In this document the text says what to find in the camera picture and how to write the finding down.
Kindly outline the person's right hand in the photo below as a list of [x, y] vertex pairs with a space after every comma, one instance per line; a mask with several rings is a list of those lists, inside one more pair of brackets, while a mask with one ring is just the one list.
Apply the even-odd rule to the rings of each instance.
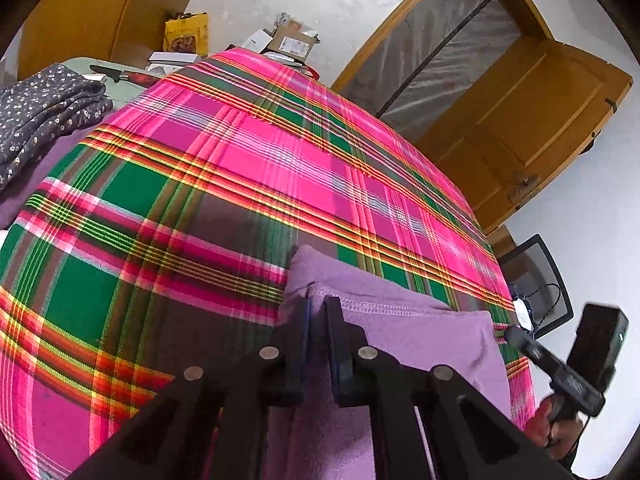
[[577, 443], [584, 423], [578, 418], [551, 421], [552, 396], [541, 401], [534, 416], [526, 422], [524, 434], [534, 445], [545, 448], [551, 458], [562, 460]]

